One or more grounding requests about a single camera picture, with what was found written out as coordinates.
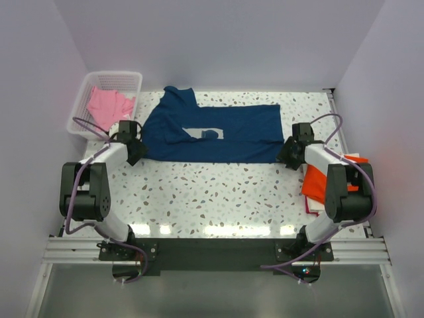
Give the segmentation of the white plastic basket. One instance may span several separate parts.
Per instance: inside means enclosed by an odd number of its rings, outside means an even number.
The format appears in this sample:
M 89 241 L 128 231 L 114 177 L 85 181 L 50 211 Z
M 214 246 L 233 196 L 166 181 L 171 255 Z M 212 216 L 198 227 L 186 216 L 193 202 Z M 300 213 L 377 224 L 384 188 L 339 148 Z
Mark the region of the white plastic basket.
M 120 120 L 133 120 L 142 86 L 142 74 L 127 71 L 88 73 L 80 86 L 67 131 L 87 140 L 97 137 L 75 121 L 78 117 L 95 125 L 98 133 L 108 131 Z

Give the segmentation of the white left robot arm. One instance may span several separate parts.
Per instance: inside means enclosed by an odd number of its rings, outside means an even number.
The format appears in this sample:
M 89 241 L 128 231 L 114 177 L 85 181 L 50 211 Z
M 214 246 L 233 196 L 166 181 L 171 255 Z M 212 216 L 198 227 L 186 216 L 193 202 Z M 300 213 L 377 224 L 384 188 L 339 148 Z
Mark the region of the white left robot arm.
M 134 166 L 147 153 L 142 126 L 119 121 L 106 134 L 104 145 L 90 157 L 62 166 L 59 209 L 65 218 L 64 232 L 72 235 L 91 227 L 115 243 L 114 252 L 123 260 L 136 255 L 137 243 L 130 225 L 112 211 L 109 175 L 126 163 Z

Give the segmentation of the orange folded t-shirt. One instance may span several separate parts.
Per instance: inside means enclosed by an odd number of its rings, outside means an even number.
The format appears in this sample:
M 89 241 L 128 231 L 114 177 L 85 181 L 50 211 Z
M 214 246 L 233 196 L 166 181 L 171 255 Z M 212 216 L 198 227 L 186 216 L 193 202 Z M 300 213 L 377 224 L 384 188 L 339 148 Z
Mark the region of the orange folded t-shirt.
M 325 202 L 325 188 L 327 179 L 316 167 L 306 164 L 305 176 L 301 193 L 321 204 Z

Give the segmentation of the navy blue printed t-shirt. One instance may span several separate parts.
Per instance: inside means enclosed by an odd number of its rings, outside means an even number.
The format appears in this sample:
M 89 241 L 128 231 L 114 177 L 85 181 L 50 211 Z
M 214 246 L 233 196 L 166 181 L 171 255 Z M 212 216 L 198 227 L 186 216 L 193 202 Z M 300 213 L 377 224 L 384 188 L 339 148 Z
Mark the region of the navy blue printed t-shirt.
M 284 144 L 280 105 L 200 107 L 192 89 L 167 86 L 142 142 L 157 161 L 273 163 Z

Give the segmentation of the pink t-shirt in basket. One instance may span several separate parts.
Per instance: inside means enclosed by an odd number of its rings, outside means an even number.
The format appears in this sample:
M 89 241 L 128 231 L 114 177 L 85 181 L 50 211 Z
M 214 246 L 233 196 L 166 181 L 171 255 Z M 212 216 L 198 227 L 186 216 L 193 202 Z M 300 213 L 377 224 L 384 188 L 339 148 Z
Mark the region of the pink t-shirt in basket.
M 121 120 L 130 120 L 134 106 L 135 97 L 128 98 L 117 90 L 94 87 L 87 109 L 96 124 L 104 131 L 108 131 L 113 124 Z

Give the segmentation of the white folded t-shirt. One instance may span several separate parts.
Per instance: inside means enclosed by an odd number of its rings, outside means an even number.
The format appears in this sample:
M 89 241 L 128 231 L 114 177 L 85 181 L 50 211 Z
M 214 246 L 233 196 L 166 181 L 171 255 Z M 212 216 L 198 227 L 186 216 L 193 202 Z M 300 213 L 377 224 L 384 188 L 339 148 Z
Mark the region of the white folded t-shirt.
M 304 168 L 304 166 L 305 166 L 305 165 L 306 165 L 306 164 L 304 164 L 304 165 L 302 166 L 302 170 L 303 170 L 303 177 L 305 176 L 305 168 Z M 317 202 L 317 201 L 315 201 L 315 200 L 313 200 L 313 199 L 308 198 L 308 203 L 309 203 L 309 208 L 310 208 L 311 210 L 313 210 L 313 211 L 318 212 L 318 213 L 319 213 L 319 215 L 320 215 L 322 212 L 324 212 L 324 210 L 325 210 L 325 206 L 324 206 L 324 204 L 321 204 L 321 203 L 319 203 L 319 202 Z

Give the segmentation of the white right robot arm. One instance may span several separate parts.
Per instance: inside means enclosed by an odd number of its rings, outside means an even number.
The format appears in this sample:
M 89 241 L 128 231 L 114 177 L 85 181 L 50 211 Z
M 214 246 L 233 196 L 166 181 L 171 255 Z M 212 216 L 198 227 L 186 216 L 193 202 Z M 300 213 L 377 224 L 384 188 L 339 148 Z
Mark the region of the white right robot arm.
M 300 259 L 311 260 L 319 251 L 318 244 L 327 242 L 342 228 L 363 223 L 375 214 L 372 166 L 333 152 L 322 140 L 315 139 L 311 124 L 292 125 L 292 136 L 285 141 L 277 160 L 292 170 L 308 164 L 326 177 L 325 211 L 297 234 L 295 253 Z

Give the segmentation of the aluminium frame rail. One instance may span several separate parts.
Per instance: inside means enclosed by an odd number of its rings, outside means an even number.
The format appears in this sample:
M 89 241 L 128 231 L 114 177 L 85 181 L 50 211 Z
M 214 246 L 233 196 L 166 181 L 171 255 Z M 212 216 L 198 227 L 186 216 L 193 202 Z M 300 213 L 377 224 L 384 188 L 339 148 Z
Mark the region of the aluminium frame rail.
M 331 246 L 335 264 L 392 265 L 384 237 L 374 234 L 369 221 L 341 230 Z

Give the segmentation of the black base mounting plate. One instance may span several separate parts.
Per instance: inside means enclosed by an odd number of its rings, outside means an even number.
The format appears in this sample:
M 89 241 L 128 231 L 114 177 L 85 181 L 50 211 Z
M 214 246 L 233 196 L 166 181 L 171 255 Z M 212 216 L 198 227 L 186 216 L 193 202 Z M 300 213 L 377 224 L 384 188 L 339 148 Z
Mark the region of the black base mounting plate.
M 305 254 L 293 238 L 132 238 L 133 248 L 99 242 L 99 260 L 112 262 L 116 279 L 159 276 L 163 271 L 258 272 Z

